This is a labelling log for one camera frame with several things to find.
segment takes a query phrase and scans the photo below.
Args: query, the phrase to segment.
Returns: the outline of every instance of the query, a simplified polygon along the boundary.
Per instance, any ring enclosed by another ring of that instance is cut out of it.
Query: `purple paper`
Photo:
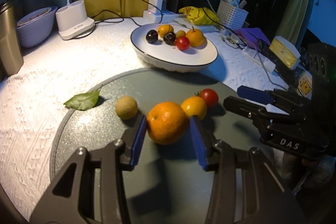
[[[259,42],[257,38],[264,40],[268,45],[270,45],[270,41],[260,28],[241,28],[235,30],[235,33],[244,38],[247,45],[251,48],[256,48],[257,50],[259,49]]]

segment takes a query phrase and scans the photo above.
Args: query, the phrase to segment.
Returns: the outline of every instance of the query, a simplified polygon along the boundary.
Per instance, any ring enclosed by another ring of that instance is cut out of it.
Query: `plate of fruit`
[[[145,62],[169,71],[199,71],[211,65],[218,56],[214,44],[194,28],[148,24],[135,29],[131,41]]]

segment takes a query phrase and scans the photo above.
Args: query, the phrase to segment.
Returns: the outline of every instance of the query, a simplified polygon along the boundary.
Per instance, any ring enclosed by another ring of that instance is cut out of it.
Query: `bowl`
[[[55,20],[57,6],[51,6],[36,10],[18,21],[17,33],[22,47],[29,48],[43,42],[51,33]]]
[[[180,51],[176,46],[158,41],[150,44],[146,35],[150,30],[157,30],[162,24],[148,24],[135,29],[131,34],[132,46],[137,55],[145,62],[168,71],[196,72],[210,66],[218,57],[214,44],[206,39],[199,47],[189,47]],[[174,32],[188,32],[189,29],[173,25]]]

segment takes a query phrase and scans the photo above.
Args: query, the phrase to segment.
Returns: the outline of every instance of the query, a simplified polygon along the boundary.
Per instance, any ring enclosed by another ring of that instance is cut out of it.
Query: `blue gripper pad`
[[[135,167],[138,164],[146,130],[147,130],[147,119],[146,116],[144,115],[141,120],[140,126],[138,127],[138,131],[136,133],[136,137],[132,146],[132,153],[131,153],[132,156],[130,161],[131,167]]]
[[[274,101],[274,98],[269,93],[249,88],[244,85],[241,85],[237,89],[237,94],[242,98],[249,99],[264,105],[272,104]]]
[[[208,166],[208,161],[206,159],[206,150],[201,138],[199,127],[194,117],[190,118],[190,132],[198,163],[203,170],[206,170]]]

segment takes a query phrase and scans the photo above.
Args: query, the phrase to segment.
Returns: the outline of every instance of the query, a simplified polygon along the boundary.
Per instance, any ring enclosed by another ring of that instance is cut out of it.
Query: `table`
[[[136,27],[128,19],[101,24],[90,36],[69,41],[54,32],[43,44],[24,50],[21,70],[0,83],[0,182],[26,219],[50,183],[51,145],[68,111],[63,102],[112,76],[150,66],[132,48],[130,35]],[[202,73],[234,90],[241,85],[273,90],[264,70],[226,45],[219,33],[206,37],[220,58]],[[285,85],[276,73],[270,77]]]

